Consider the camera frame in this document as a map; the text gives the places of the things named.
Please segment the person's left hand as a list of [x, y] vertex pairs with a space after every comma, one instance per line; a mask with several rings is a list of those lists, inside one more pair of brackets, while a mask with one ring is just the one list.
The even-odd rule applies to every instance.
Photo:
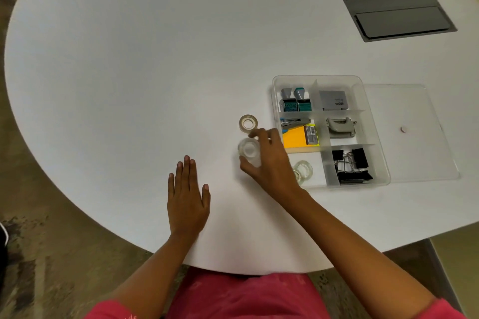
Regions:
[[202, 205], [202, 187], [198, 183], [196, 161], [191, 159], [190, 192], [183, 195], [183, 161], [177, 163], [175, 175], [175, 196], [168, 201], [167, 212], [171, 235], [188, 237], [195, 241], [204, 229], [210, 211]]

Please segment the person's right hand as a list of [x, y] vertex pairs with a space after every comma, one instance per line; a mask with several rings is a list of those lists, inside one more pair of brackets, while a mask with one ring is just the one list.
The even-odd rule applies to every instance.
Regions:
[[307, 207], [314, 201], [296, 181], [288, 154], [281, 142], [279, 131], [255, 129], [248, 135], [260, 142], [262, 182], [260, 187], [284, 209]]

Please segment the clear tape roll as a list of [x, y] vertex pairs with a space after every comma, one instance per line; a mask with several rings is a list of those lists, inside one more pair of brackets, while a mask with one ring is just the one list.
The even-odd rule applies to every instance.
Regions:
[[260, 142], [256, 138], [245, 138], [238, 144], [239, 156], [243, 156], [254, 167], [261, 166]]
[[293, 166], [293, 173], [299, 185], [311, 179], [313, 176], [313, 167], [306, 160], [300, 160]]

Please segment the person's left forearm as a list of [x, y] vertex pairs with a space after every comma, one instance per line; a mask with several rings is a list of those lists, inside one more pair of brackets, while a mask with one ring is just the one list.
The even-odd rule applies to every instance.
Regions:
[[112, 300], [137, 319], [159, 319], [171, 286], [199, 231], [176, 231], [145, 263], [115, 289]]

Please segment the person's right forearm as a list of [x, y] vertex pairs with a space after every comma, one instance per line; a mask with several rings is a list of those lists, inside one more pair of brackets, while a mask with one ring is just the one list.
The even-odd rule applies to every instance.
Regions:
[[373, 319], [413, 319], [438, 300], [305, 190], [274, 199], [314, 240]]

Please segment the tape roll with beige core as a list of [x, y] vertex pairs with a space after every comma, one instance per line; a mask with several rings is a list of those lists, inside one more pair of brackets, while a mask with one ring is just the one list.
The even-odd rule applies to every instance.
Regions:
[[243, 133], [250, 134], [258, 128], [258, 120], [253, 115], [243, 115], [239, 119], [239, 128]]

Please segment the orange sticky note pad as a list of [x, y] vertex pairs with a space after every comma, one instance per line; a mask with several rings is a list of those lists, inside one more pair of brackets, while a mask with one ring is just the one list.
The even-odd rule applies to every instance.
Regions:
[[305, 126], [298, 126], [283, 133], [283, 144], [285, 149], [307, 147]]

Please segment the grey and blue stapler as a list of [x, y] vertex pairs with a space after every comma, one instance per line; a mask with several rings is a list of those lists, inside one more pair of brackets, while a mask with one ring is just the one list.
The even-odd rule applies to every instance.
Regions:
[[305, 126], [311, 123], [310, 118], [280, 118], [282, 133], [287, 133], [290, 129]]

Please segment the small yellow staples box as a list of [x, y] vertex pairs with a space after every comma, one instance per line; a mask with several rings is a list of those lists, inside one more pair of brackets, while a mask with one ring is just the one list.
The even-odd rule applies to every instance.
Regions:
[[319, 146], [319, 138], [314, 124], [304, 125], [305, 143], [307, 146]]

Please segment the teal and grey stamp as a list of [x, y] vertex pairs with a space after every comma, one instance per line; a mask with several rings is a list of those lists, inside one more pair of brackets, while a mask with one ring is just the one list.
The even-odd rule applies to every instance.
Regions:
[[306, 90], [303, 87], [297, 87], [294, 90], [294, 97], [296, 99], [296, 111], [298, 112], [312, 111], [311, 101], [309, 98], [307, 98]]
[[281, 90], [280, 110], [282, 112], [298, 112], [297, 99], [292, 95], [292, 88]]

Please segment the pink clothing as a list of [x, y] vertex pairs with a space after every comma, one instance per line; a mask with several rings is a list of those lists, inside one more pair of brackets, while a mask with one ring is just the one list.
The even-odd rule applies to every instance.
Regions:
[[165, 319], [331, 319], [307, 274], [250, 278], [189, 268]]

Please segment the grey cardboard box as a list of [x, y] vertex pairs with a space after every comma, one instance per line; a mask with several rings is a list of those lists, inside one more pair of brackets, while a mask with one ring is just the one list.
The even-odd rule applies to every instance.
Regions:
[[344, 111], [349, 108], [346, 92], [343, 90], [319, 90], [323, 111]]

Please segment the clear plastic organizer tray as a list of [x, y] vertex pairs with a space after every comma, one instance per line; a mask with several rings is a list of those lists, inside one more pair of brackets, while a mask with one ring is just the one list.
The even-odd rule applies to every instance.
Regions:
[[[282, 112], [280, 110], [281, 90], [283, 88], [303, 87], [310, 99], [310, 112]], [[343, 90], [346, 92], [349, 108], [344, 111], [323, 111], [319, 90]], [[280, 118], [310, 118], [316, 126], [319, 146], [285, 149], [294, 166], [300, 160], [308, 161], [313, 167], [313, 176], [301, 187], [312, 190], [315, 188], [343, 188], [361, 185], [387, 185], [391, 182], [385, 155], [370, 110], [366, 91], [361, 79], [353, 75], [333, 76], [275, 76], [272, 80], [272, 107], [275, 126], [279, 129], [283, 142]], [[352, 139], [331, 139], [326, 125], [326, 118], [343, 119], [350, 117], [356, 121], [356, 136]], [[363, 148], [369, 164], [367, 169], [355, 168], [351, 150]], [[332, 151], [343, 150], [344, 160], [333, 161]], [[368, 171], [372, 181], [363, 184], [340, 185], [338, 171]]]

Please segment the clear plastic lid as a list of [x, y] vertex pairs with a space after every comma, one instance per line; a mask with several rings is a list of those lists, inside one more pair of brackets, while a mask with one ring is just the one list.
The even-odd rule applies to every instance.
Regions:
[[392, 183], [456, 180], [451, 148], [425, 86], [365, 86]]

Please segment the dark object at floor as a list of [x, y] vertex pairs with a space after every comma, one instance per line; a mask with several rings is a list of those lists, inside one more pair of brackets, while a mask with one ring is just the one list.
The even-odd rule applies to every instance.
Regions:
[[0, 286], [3, 285], [6, 268], [9, 263], [8, 258], [9, 232], [0, 222]]

